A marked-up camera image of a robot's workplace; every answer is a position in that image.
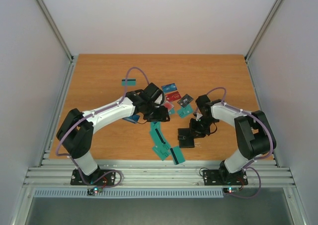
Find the black leather card holder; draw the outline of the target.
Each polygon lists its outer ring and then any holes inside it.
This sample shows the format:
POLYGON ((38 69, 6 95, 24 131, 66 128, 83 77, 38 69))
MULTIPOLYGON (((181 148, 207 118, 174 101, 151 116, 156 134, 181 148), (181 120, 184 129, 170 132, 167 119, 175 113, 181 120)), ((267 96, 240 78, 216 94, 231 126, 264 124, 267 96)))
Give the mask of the black leather card holder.
POLYGON ((181 149, 195 148, 194 137, 189 128, 179 128, 177 138, 181 149))

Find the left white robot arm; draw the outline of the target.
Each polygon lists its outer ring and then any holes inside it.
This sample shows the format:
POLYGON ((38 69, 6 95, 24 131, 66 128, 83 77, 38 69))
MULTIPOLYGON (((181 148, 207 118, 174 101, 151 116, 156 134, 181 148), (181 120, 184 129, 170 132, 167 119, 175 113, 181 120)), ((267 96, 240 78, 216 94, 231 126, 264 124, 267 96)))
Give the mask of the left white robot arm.
POLYGON ((103 175, 90 153, 93 135, 111 123, 136 114, 142 114, 146 122, 168 122, 168 109, 163 103, 163 91, 150 83, 145 89, 126 92, 118 100, 102 107, 84 112, 72 109, 57 131, 59 146, 67 150, 65 155, 79 169, 82 181, 95 185, 103 175))

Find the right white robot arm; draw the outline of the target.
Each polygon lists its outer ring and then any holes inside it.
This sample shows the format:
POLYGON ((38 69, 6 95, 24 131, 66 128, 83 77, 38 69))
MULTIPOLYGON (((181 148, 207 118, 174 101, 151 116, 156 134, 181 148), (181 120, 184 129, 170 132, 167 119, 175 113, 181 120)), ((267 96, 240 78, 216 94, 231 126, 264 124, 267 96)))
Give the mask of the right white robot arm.
POLYGON ((235 129, 238 149, 220 163, 217 172, 222 184, 231 183, 237 175, 242 176, 242 171, 255 159, 265 158, 276 148, 275 137, 263 111, 238 109, 220 99, 212 101, 206 94, 199 96, 195 103, 200 112, 194 113, 196 118, 190 120, 191 137, 196 139, 210 135, 211 125, 219 121, 235 129))

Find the teal card black stripe front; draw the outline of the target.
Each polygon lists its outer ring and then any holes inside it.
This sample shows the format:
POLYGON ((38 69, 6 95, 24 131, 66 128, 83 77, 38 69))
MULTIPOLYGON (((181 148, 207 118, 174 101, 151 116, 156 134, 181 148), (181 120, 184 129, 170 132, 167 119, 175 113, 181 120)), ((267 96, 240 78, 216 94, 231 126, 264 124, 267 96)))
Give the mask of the teal card black stripe front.
POLYGON ((179 146, 170 148, 170 154, 172 156, 172 159, 175 165, 179 165, 185 162, 184 155, 179 146))

